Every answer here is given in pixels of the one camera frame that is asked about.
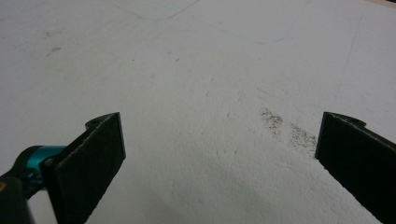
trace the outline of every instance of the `white surface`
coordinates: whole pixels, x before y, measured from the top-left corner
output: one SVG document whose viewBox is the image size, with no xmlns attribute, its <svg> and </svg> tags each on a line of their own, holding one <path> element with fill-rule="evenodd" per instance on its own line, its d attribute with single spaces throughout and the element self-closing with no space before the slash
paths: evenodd
<svg viewBox="0 0 396 224">
<path fill-rule="evenodd" d="M 396 141 L 394 24 L 361 0 L 0 0 L 0 171 L 120 111 L 88 223 L 378 223 L 312 157 L 323 111 Z"/>
</svg>

